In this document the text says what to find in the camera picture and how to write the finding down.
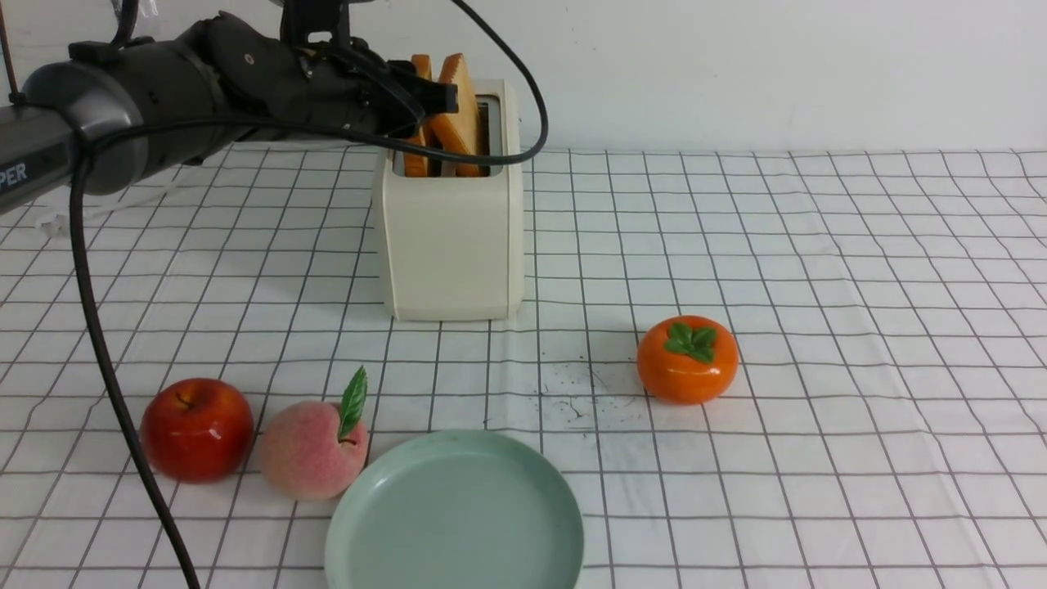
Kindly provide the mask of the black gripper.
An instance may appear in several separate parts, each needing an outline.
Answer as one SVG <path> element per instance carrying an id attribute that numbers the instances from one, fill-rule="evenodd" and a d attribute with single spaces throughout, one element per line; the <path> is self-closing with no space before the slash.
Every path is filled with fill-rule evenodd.
<path id="1" fill-rule="evenodd" d="M 409 139 L 427 115 L 459 112 L 456 84 L 436 80 L 433 61 L 388 62 L 393 81 L 421 107 L 422 115 L 413 115 L 389 111 L 365 75 L 308 56 L 228 12 L 195 22 L 176 41 L 206 70 L 214 92 L 211 111 L 194 119 L 258 117 Z"/>

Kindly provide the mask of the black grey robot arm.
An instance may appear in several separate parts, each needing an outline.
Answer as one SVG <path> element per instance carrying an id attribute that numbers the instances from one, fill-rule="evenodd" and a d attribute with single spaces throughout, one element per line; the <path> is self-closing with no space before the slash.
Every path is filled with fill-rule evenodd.
<path id="1" fill-rule="evenodd" d="M 79 42 L 34 71 L 2 108 L 2 211 L 70 182 L 82 142 L 141 126 L 258 117 L 283 122 L 154 131 L 107 150 L 83 189 L 121 191 L 176 165 L 198 165 L 235 142 L 307 139 L 302 124 L 405 139 L 456 113 L 453 83 L 408 61 L 385 61 L 350 33 L 347 1 L 281 2 L 279 38 L 220 12 L 171 40 Z"/>

